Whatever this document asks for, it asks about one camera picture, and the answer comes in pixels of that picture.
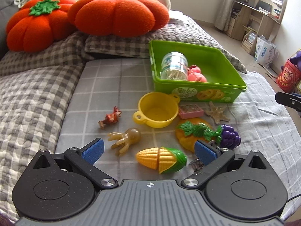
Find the yellow toy pot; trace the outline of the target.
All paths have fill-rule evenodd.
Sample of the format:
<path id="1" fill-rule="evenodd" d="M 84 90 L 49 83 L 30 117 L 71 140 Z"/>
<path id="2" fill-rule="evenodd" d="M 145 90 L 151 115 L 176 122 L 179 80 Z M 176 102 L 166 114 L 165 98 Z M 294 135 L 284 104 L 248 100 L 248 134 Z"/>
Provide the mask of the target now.
<path id="1" fill-rule="evenodd" d="M 139 99 L 138 111 L 133 114 L 133 120 L 136 124 L 164 128 L 177 117 L 179 102 L 180 97 L 177 94 L 147 93 Z"/>

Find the right orange pumpkin cushion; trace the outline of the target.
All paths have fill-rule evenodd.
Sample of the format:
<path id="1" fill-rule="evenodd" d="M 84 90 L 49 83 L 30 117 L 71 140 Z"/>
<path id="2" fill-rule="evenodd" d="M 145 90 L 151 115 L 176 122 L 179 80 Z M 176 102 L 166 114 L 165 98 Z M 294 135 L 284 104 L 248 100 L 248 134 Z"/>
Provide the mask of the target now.
<path id="1" fill-rule="evenodd" d="M 79 0 L 68 20 L 89 35 L 131 38 L 167 25 L 169 11 L 157 0 Z"/>

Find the purple toy grapes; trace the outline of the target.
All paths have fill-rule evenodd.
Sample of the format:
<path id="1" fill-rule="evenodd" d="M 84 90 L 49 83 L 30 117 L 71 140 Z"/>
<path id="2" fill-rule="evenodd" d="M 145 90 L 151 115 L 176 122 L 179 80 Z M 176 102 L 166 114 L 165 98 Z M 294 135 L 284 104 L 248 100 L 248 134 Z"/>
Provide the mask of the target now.
<path id="1" fill-rule="evenodd" d="M 237 131 L 227 124 L 220 125 L 217 130 L 219 136 L 216 138 L 217 146 L 233 150 L 241 143 L 241 138 Z"/>

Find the grey checked quilt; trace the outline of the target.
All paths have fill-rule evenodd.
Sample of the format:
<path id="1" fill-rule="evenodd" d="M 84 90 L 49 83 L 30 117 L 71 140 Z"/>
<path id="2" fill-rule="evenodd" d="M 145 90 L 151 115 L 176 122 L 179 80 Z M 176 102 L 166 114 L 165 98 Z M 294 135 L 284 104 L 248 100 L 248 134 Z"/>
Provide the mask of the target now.
<path id="1" fill-rule="evenodd" d="M 152 40 L 222 49 L 192 18 L 144 36 L 122 39 L 75 32 L 46 50 L 7 52 L 1 59 L 1 215 L 18 219 L 12 189 L 35 153 L 55 151 L 65 112 L 93 53 L 148 58 Z"/>

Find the tortoiseshell hair claw clip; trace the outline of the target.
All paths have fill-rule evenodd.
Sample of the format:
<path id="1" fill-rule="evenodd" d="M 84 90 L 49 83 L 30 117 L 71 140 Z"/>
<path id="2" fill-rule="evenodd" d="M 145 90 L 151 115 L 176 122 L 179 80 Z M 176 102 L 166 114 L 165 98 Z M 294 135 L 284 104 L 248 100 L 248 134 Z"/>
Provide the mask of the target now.
<path id="1" fill-rule="evenodd" d="M 189 165 L 196 172 L 216 160 L 221 155 L 221 151 L 214 140 L 209 142 L 198 140 L 194 145 L 194 154 L 196 158 Z"/>

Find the purple plush toy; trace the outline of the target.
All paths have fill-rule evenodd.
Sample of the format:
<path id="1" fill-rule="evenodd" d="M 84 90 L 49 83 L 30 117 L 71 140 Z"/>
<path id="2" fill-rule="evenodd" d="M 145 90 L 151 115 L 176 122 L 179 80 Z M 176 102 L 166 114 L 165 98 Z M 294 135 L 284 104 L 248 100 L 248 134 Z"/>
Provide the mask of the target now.
<path id="1" fill-rule="evenodd" d="M 294 57 L 291 57 L 290 62 L 297 66 L 298 70 L 301 71 L 301 50 L 297 51 Z"/>

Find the left orange pumpkin cushion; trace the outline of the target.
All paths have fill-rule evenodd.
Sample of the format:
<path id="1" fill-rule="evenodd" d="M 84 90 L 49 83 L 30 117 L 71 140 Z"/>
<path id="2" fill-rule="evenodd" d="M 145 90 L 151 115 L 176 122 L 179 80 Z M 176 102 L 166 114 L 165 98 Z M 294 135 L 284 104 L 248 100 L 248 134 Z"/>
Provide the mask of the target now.
<path id="1" fill-rule="evenodd" d="M 36 53 L 76 31 L 68 20 L 75 0 L 30 0 L 6 26 L 6 43 L 14 52 Z"/>

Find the toy corn cob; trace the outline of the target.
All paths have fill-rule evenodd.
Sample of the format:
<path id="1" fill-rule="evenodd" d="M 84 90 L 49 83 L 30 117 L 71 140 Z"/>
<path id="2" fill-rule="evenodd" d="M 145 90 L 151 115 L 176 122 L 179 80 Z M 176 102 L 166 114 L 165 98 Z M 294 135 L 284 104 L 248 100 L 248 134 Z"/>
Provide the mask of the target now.
<path id="1" fill-rule="evenodd" d="M 186 155 L 178 149 L 154 147 L 141 150 L 136 154 L 139 164 L 157 170 L 159 174 L 175 173 L 187 164 Z"/>

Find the orange pumpkin cushion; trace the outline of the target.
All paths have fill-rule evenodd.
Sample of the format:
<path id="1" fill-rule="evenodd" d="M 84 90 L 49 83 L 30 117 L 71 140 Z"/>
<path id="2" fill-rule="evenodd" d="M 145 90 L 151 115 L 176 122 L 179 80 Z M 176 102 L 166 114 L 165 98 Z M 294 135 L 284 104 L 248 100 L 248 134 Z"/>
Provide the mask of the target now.
<path id="1" fill-rule="evenodd" d="M 68 20 L 75 0 L 30 0 L 6 26 L 6 43 L 14 52 L 36 53 L 76 31 Z"/>
<path id="2" fill-rule="evenodd" d="M 68 20 L 89 35 L 131 38 L 167 25 L 169 11 L 157 0 L 79 0 Z"/>

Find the pink toy pig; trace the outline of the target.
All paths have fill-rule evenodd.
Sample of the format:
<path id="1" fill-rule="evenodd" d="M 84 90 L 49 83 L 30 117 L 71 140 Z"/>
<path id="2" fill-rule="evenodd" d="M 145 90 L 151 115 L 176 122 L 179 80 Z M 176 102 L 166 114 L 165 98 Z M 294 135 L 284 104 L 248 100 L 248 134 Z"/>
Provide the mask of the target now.
<path id="1" fill-rule="evenodd" d="M 191 82 L 207 82 L 206 77 L 201 73 L 201 69 L 192 65 L 188 68 L 188 81 Z"/>

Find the white paper shopping bag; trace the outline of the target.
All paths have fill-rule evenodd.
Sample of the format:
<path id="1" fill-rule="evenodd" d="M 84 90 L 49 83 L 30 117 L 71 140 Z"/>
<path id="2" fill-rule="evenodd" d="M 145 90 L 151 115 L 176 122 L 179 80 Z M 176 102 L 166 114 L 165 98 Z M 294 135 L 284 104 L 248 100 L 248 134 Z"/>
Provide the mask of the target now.
<path id="1" fill-rule="evenodd" d="M 272 64 L 275 56 L 277 55 L 277 48 L 275 45 L 266 40 L 263 35 L 257 38 L 255 58 L 256 63 L 266 68 L 269 68 Z"/>

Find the grey grid bedsheet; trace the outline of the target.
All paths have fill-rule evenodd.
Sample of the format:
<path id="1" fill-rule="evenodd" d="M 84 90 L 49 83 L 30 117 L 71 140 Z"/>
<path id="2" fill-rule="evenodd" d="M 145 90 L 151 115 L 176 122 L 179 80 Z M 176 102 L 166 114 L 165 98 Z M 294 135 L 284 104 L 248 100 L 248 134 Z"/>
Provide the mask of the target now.
<path id="1" fill-rule="evenodd" d="M 110 180 L 177 180 L 197 185 L 190 162 L 215 161 L 211 149 L 260 152 L 286 191 L 282 218 L 300 207 L 300 135 L 286 108 L 259 73 L 238 84 L 162 80 L 144 59 L 86 63 L 68 106 L 56 147 L 63 153 L 100 138 L 89 160 Z"/>

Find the pink toy box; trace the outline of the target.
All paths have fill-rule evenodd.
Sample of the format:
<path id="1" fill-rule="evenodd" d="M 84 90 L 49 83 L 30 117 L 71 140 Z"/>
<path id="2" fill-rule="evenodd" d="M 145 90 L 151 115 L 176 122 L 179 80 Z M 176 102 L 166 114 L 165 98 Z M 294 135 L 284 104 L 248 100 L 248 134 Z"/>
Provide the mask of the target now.
<path id="1" fill-rule="evenodd" d="M 204 110 L 196 104 L 188 104 L 179 106 L 179 116 L 181 119 L 190 119 L 201 117 L 204 115 Z"/>

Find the cotton swab jar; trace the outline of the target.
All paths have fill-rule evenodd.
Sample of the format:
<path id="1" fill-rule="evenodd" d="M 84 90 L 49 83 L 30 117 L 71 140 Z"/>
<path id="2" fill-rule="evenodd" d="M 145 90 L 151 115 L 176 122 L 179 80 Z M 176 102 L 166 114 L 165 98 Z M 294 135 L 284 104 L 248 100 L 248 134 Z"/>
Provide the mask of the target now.
<path id="1" fill-rule="evenodd" d="M 166 54 L 161 62 L 160 78 L 162 80 L 188 80 L 188 61 L 180 52 Z"/>

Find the orange toy pumpkin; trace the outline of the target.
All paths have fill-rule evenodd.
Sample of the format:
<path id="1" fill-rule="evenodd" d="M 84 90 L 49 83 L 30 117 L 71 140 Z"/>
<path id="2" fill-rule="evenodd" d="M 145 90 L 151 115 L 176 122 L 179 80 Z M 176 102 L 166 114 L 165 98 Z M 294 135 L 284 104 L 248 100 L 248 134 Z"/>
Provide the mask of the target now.
<path id="1" fill-rule="evenodd" d="M 210 142 L 211 140 L 216 140 L 216 137 L 206 134 L 208 130 L 211 130 L 212 133 L 215 132 L 208 122 L 202 118 L 196 117 L 180 120 L 176 126 L 175 134 L 180 145 L 186 150 L 194 153 L 196 141 L 201 140 Z"/>

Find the small brown red figurine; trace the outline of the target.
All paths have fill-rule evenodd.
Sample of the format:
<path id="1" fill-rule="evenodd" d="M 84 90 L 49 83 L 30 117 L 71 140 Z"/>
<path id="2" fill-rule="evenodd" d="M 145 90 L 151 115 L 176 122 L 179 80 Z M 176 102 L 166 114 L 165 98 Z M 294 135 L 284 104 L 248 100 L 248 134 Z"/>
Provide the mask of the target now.
<path id="1" fill-rule="evenodd" d="M 103 130 L 106 126 L 115 124 L 121 117 L 121 111 L 117 106 L 114 106 L 111 114 L 106 114 L 104 120 L 98 122 L 100 128 Z"/>

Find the green plastic storage bin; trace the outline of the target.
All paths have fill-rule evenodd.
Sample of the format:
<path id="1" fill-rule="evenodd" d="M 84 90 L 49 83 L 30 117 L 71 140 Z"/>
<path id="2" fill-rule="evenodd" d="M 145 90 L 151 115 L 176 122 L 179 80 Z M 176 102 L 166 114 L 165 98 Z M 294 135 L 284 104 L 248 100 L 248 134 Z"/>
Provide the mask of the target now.
<path id="1" fill-rule="evenodd" d="M 226 56 L 218 49 L 182 42 L 152 40 L 149 45 L 151 72 L 155 91 L 177 94 L 182 101 L 232 103 L 246 83 Z M 207 82 L 161 79 L 161 63 L 168 53 L 183 54 L 188 65 L 201 69 Z"/>

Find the beige starfish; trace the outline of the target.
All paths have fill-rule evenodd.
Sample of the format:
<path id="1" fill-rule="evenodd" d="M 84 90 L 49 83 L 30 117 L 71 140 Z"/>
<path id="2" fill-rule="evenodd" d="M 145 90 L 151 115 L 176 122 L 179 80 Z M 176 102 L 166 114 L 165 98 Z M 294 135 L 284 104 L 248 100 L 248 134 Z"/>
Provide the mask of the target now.
<path id="1" fill-rule="evenodd" d="M 211 117 L 215 124 L 220 124 L 221 121 L 229 122 L 231 119 L 225 116 L 224 111 L 225 107 L 217 107 L 213 104 L 213 102 L 209 102 L 210 110 L 205 110 L 205 114 Z"/>

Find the grey sofa backrest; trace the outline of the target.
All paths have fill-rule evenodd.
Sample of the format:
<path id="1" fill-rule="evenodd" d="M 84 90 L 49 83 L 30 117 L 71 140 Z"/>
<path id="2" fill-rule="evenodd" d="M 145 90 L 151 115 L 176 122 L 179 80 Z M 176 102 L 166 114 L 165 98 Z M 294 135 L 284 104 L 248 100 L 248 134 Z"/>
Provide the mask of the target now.
<path id="1" fill-rule="evenodd" d="M 10 18 L 19 11 L 17 3 L 15 0 L 1 0 L 1 58 L 6 54 L 8 51 L 7 44 L 6 44 L 6 26 Z"/>

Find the tan rubber octopus toy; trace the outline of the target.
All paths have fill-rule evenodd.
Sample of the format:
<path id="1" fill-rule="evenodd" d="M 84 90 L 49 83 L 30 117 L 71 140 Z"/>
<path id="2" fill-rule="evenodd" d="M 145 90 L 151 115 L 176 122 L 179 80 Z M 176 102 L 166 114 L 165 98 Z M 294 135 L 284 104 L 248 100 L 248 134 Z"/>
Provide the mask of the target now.
<path id="1" fill-rule="evenodd" d="M 112 132 L 108 134 L 109 141 L 115 141 L 111 145 L 111 149 L 116 149 L 117 156 L 123 156 L 133 144 L 138 143 L 141 140 L 141 133 L 137 128 L 129 128 L 125 132 Z"/>

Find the red snack bucket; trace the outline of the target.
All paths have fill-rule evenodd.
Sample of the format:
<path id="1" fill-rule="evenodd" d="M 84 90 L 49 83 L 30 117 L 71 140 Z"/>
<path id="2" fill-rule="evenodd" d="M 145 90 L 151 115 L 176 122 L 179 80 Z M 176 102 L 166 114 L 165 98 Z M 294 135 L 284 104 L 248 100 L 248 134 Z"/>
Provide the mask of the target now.
<path id="1" fill-rule="evenodd" d="M 277 77 L 276 84 L 286 93 L 291 93 L 300 81 L 300 71 L 296 65 L 287 59 Z"/>

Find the wooden shelf desk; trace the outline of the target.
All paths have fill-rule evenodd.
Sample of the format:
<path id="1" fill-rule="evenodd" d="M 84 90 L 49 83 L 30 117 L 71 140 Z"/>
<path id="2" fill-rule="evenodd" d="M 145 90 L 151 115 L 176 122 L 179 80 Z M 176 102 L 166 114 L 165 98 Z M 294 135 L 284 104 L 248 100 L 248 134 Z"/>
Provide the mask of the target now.
<path id="1" fill-rule="evenodd" d="M 225 33 L 241 42 L 250 55 L 255 54 L 257 39 L 269 40 L 281 25 L 288 0 L 235 0 Z"/>

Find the grey curtain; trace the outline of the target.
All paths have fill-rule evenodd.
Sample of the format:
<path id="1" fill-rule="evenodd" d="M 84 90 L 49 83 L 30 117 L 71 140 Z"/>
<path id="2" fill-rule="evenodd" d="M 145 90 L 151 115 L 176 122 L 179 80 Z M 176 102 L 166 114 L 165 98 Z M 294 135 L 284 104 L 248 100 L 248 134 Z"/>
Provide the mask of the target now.
<path id="1" fill-rule="evenodd" d="M 227 31 L 233 5 L 236 0 L 222 0 L 219 6 L 214 26 L 220 31 Z"/>

